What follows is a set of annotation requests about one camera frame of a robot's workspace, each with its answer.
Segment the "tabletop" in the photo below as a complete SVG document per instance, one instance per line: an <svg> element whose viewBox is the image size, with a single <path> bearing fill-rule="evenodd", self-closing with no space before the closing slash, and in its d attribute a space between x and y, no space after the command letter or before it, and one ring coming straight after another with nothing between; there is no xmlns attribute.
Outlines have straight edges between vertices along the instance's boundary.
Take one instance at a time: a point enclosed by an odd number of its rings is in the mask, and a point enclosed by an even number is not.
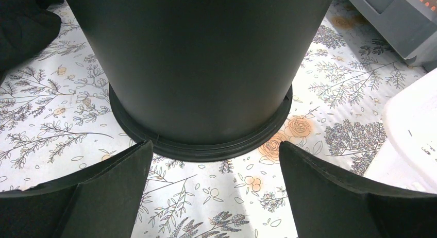
<svg viewBox="0 0 437 238"><path fill-rule="evenodd" d="M50 10L62 18L58 38L0 87L2 191L65 176L134 143L112 114L108 79L68 4ZM384 104L424 74L405 65L351 3L333 0L279 132L216 163L154 155L132 237L297 237L279 143L363 175L386 140Z"/></svg>

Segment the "gray plastic crate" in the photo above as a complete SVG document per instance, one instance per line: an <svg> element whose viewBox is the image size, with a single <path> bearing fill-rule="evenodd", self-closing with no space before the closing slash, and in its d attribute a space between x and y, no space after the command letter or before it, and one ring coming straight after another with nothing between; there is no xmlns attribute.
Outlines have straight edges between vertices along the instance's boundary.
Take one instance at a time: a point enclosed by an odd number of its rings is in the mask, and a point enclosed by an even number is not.
<svg viewBox="0 0 437 238"><path fill-rule="evenodd" d="M437 66L437 13L419 0L350 0L412 66Z"/></svg>

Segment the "white container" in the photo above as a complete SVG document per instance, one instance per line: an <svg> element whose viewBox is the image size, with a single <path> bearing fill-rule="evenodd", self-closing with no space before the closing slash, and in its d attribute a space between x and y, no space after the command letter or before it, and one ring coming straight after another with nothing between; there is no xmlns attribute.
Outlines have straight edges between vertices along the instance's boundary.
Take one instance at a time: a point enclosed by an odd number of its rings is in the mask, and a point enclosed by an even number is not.
<svg viewBox="0 0 437 238"><path fill-rule="evenodd" d="M437 69L390 99L382 120L388 139L364 176L437 193Z"/></svg>

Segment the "black cylinder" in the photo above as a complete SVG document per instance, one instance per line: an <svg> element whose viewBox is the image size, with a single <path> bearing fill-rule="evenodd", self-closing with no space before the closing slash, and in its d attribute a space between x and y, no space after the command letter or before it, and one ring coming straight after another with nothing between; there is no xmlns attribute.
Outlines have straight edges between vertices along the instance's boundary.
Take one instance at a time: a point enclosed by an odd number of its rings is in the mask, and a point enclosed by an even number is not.
<svg viewBox="0 0 437 238"><path fill-rule="evenodd" d="M118 122L191 161L240 155L279 129L331 1L67 0Z"/></svg>

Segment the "black plastic container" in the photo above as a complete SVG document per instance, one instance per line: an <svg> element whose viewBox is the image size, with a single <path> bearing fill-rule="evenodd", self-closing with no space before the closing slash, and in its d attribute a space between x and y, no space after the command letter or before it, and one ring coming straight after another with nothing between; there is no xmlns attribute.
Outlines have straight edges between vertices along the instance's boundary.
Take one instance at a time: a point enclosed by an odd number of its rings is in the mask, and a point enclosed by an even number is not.
<svg viewBox="0 0 437 238"><path fill-rule="evenodd" d="M280 128L331 1L67 0L120 125L186 161L244 154Z"/></svg>

